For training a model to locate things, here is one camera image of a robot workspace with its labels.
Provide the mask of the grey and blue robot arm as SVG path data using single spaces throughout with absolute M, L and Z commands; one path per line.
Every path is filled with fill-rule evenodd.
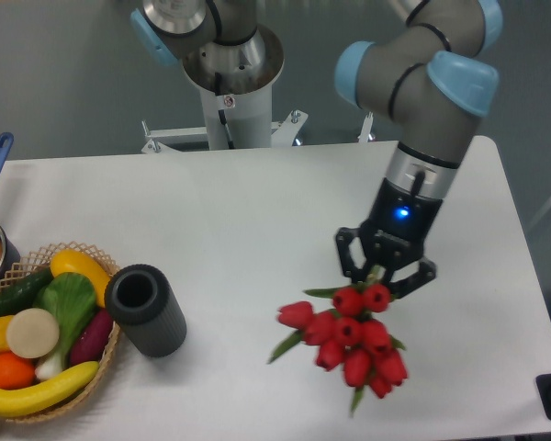
M 335 66 L 340 97 L 402 128 L 370 213 L 335 242 L 353 283 L 380 267 L 382 285 L 403 298 L 436 276 L 424 242 L 497 90 L 497 71 L 478 56 L 499 37 L 502 12 L 495 1 L 395 7 L 402 34 L 386 44 L 357 41 Z M 144 1 L 130 22 L 158 63 L 181 64 L 197 87 L 211 149 L 275 145 L 272 86 L 284 54 L 255 2 Z

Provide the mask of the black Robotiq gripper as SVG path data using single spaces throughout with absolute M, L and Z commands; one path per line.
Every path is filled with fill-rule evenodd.
M 335 233 L 342 274 L 352 283 L 365 282 L 374 266 L 394 272 L 420 260 L 442 205 L 441 199 L 413 196 L 384 179 L 359 228 L 341 227 Z M 403 299 L 435 280 L 436 275 L 436 263 L 422 258 L 416 272 L 388 287 L 394 299 Z

